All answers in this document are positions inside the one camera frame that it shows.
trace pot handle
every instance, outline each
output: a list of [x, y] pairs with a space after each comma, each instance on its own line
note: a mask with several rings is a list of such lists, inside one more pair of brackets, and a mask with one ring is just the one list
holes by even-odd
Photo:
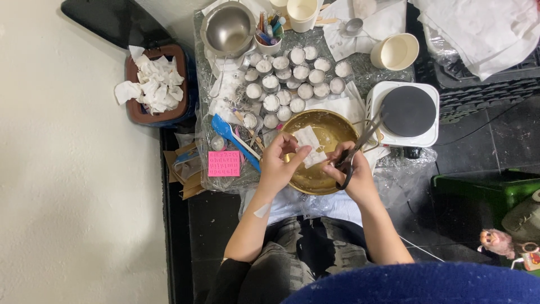
[[[217, 62], [217, 59], [218, 59], [218, 55], [216, 55], [214, 57], [214, 64], [212, 64], [212, 70], [210, 71], [210, 80], [212, 80], [212, 75], [214, 75], [214, 66], [216, 65], [216, 62]], [[225, 64], [227, 64], [227, 56], [225, 56], [225, 60], [223, 61], [223, 72], [221, 72], [221, 81], [219, 82], [219, 89], [218, 89], [218, 93], [215, 95], [215, 96], [212, 96], [210, 95], [210, 90], [211, 88], [208, 87], [206, 89], [206, 91], [208, 92], [208, 96], [212, 99], [216, 98], [219, 96], [219, 93], [221, 92], [221, 85], [223, 84], [223, 74], [225, 73]]]

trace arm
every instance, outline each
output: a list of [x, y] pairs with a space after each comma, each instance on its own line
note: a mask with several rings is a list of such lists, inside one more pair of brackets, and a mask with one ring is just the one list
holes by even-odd
[[[328, 154], [328, 159], [330, 162], [335, 161], [343, 150], [353, 147], [354, 142], [341, 143], [336, 151]], [[361, 151], [354, 155], [353, 168], [353, 176], [345, 192], [360, 208], [372, 259], [379, 265], [414, 263], [379, 198], [369, 163]], [[322, 170], [340, 184], [345, 180], [345, 174], [331, 165], [324, 166]]]
[[285, 163], [283, 156], [294, 153], [297, 148], [294, 136], [280, 133], [265, 149], [259, 186], [225, 248], [224, 258], [252, 263], [261, 253], [272, 200], [311, 152], [310, 146], [302, 147], [291, 161]]

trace gold bowl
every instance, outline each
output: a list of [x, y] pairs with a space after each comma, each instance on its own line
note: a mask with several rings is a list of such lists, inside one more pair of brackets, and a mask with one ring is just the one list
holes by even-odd
[[[328, 110], [308, 110], [299, 113], [286, 122], [281, 131], [293, 134], [308, 125], [311, 125], [321, 144], [317, 152], [333, 152], [338, 144], [346, 141], [356, 142], [359, 138], [358, 132], [345, 117]], [[289, 153], [283, 160], [288, 162], [293, 156], [294, 153]], [[289, 185], [298, 191], [312, 195], [337, 192], [335, 181], [321, 170], [325, 164], [326, 162], [316, 164], [306, 169], [302, 163]]]

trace power cord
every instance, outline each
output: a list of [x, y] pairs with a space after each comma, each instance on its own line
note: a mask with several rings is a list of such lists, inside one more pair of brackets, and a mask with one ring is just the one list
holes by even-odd
[[470, 136], [470, 135], [472, 135], [472, 134], [474, 134], [474, 133], [476, 133], [476, 132], [482, 130], [482, 128], [484, 128], [484, 127], [485, 127], [486, 125], [488, 125], [490, 122], [492, 122], [492, 121], [494, 121], [495, 119], [497, 119], [497, 118], [503, 116], [506, 112], [510, 111], [510, 110], [513, 109], [515, 106], [517, 106], [517, 105], [519, 105], [519, 104], [522, 104], [522, 103], [525, 103], [525, 102], [528, 101], [528, 100], [531, 100], [531, 98], [530, 98], [530, 99], [527, 99], [527, 100], [524, 100], [524, 101], [522, 101], [522, 102], [520, 102], [520, 103], [514, 104], [512, 107], [506, 109], [505, 111], [503, 111], [503, 112], [500, 113], [499, 115], [493, 117], [493, 118], [490, 119], [487, 123], [481, 125], [478, 129], [472, 131], [471, 133], [469, 133], [469, 134], [467, 134], [467, 135], [465, 135], [465, 136], [462, 136], [462, 137], [460, 137], [460, 138], [458, 138], [458, 139], [456, 139], [456, 140], [454, 140], [454, 141], [451, 141], [451, 142], [434, 144], [433, 147], [437, 147], [437, 146], [445, 146], [445, 145], [447, 145], [447, 144], [451, 144], [451, 143], [455, 143], [455, 142], [457, 142], [457, 141], [460, 141], [460, 140], [464, 139], [465, 137]]

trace table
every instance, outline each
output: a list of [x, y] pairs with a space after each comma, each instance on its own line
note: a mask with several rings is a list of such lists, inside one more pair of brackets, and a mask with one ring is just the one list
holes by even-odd
[[[193, 16], [195, 25], [195, 60], [197, 63], [197, 79], [199, 81], [199, 96], [200, 109], [197, 114], [197, 133], [200, 135], [198, 139], [198, 148], [202, 159], [202, 186], [208, 190], [217, 190], [227, 193], [238, 193], [241, 190], [255, 188], [259, 183], [260, 174], [247, 161], [241, 167], [240, 177], [208, 177], [208, 151], [212, 151], [210, 140], [216, 135], [210, 124], [212, 116], [208, 115], [208, 106], [210, 98], [208, 97], [208, 88], [214, 83], [215, 78], [211, 75], [212, 70], [208, 60], [204, 54], [204, 44], [200, 37], [200, 29], [203, 23], [204, 15], [201, 11], [196, 11]], [[319, 49], [319, 56], [328, 58], [332, 67], [335, 67], [335, 61], [330, 54], [330, 50], [326, 45], [321, 27], [315, 27], [314, 30], [306, 33], [297, 33], [293, 30], [285, 32], [280, 52], [274, 57], [281, 56], [283, 51], [291, 49], [294, 46], [316, 45]], [[353, 68], [354, 83], [362, 98], [366, 98], [370, 89], [377, 83], [392, 79], [401, 79], [405, 81], [414, 81], [414, 73], [412, 67], [408, 67], [402, 71], [381, 70], [374, 67], [369, 59], [369, 54], [355, 53], [347, 57]], [[334, 75], [327, 77], [327, 82]], [[240, 137], [246, 140], [248, 138], [245, 128], [241, 128]], [[229, 145], [227, 150], [237, 150], [233, 145]]]

